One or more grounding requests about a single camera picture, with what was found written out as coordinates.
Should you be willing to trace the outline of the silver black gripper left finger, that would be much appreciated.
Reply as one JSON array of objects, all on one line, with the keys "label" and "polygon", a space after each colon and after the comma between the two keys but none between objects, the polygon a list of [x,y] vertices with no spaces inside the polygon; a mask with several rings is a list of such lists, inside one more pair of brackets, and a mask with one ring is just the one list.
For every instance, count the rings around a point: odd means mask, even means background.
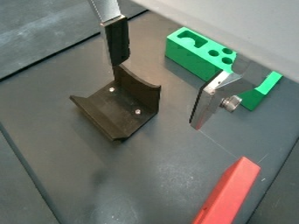
[{"label": "silver black gripper left finger", "polygon": [[101,32],[107,39],[111,66],[121,65],[130,57],[127,17],[122,14],[118,0],[89,0],[98,17]]}]

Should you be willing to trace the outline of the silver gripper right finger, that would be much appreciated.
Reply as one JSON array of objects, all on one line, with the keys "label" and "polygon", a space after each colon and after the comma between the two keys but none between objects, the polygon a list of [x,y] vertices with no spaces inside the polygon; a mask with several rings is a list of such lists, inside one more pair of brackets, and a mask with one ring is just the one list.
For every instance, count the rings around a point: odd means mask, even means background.
[{"label": "silver gripper right finger", "polygon": [[233,73],[221,71],[201,88],[190,118],[190,124],[197,130],[210,120],[218,108],[229,112],[237,109],[242,102],[238,94],[258,87],[271,73],[266,66],[241,54],[231,71]]}]

